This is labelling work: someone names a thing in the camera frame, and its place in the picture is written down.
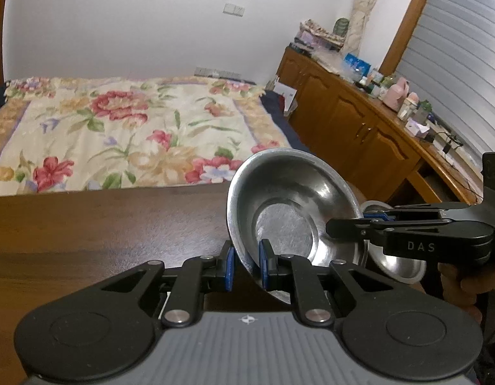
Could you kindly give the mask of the right hand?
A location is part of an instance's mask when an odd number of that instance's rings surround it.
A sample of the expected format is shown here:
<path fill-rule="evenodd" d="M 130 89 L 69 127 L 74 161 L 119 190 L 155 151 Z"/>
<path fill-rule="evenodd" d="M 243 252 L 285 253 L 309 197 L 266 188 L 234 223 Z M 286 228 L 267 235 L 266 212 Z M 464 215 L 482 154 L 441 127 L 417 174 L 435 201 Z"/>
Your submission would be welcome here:
<path fill-rule="evenodd" d="M 480 323 L 482 312 L 475 306 L 477 296 L 495 290 L 495 270 L 464 279 L 453 265 L 439 263 L 438 270 L 445 301 L 463 309 Z"/>

